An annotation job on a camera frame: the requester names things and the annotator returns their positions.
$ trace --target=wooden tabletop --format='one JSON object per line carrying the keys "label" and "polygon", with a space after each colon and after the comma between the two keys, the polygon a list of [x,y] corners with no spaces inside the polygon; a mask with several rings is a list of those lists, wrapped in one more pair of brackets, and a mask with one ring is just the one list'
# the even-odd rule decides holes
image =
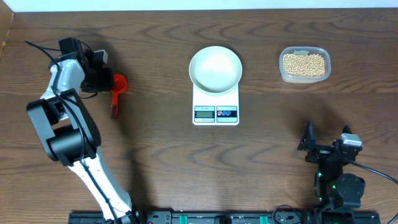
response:
{"label": "wooden tabletop", "polygon": [[[296,150],[309,119],[322,144],[350,125],[363,140],[357,161],[398,178],[398,9],[17,13],[0,62],[2,222],[66,223],[71,211],[100,209],[74,173],[47,157],[25,111],[49,83],[50,60],[24,40],[58,47],[66,37],[105,49],[109,66],[127,76],[117,120],[109,93],[84,103],[107,163],[140,206],[317,205],[317,165]],[[235,127],[192,124],[188,65],[211,45],[233,49],[243,63]],[[327,50],[330,77],[283,82],[278,59],[290,46]],[[395,184],[344,170],[366,181],[362,210],[377,210],[382,222],[396,214]]]}

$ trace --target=red spoon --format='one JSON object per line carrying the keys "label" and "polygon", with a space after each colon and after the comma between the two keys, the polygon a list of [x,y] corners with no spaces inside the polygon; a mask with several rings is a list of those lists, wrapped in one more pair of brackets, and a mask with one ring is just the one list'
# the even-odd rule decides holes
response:
{"label": "red spoon", "polygon": [[118,96],[127,90],[127,80],[126,77],[120,74],[114,74],[113,76],[114,86],[111,90],[112,93],[112,105],[111,105],[111,119],[116,119],[118,117]]}

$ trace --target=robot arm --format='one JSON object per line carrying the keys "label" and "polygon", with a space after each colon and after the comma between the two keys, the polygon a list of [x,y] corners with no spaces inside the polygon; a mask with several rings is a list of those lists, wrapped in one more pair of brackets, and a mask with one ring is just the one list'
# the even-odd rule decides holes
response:
{"label": "robot arm", "polygon": [[[90,48],[83,52],[80,41],[73,38],[59,44],[62,55],[55,61],[61,69],[50,65],[49,86],[40,100],[27,105],[27,113],[49,158],[68,166],[84,181],[107,223],[129,223],[129,218],[122,217],[131,217],[131,198],[105,163],[100,132],[79,97],[80,88],[86,92],[112,89],[113,73],[102,67],[108,55]],[[53,129],[64,119],[70,124]]]}

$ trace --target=digital scale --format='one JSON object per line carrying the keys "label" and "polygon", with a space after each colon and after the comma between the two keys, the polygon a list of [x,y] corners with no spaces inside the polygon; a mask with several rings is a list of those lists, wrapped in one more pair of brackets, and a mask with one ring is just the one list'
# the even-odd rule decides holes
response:
{"label": "digital scale", "polygon": [[238,125],[239,87],[242,63],[230,49],[206,47],[189,65],[193,83],[194,125]]}
{"label": "digital scale", "polygon": [[238,125],[239,88],[212,96],[193,86],[192,123],[194,125]]}

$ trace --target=plastic container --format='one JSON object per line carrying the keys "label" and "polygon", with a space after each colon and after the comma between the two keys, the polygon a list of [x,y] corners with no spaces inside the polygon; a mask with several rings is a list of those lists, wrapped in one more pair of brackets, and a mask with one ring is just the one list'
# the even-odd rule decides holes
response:
{"label": "plastic container", "polygon": [[[325,75],[321,77],[301,77],[297,75],[291,75],[284,69],[284,55],[295,54],[295,55],[312,55],[319,54],[325,60]],[[327,79],[331,72],[330,56],[326,50],[319,47],[288,47],[282,51],[279,56],[279,70],[282,75],[282,79],[289,83],[315,83]]]}

